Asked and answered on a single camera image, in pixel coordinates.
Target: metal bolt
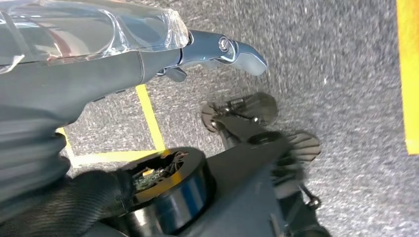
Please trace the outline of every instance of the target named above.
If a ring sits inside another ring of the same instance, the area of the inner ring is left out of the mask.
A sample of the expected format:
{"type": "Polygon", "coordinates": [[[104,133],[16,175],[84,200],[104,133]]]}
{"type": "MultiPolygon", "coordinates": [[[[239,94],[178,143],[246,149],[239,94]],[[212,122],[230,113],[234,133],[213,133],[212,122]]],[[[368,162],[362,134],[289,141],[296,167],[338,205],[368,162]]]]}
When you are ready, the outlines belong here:
{"type": "Polygon", "coordinates": [[[220,37],[218,44],[222,52],[227,52],[230,48],[230,40],[225,36],[220,37]]]}

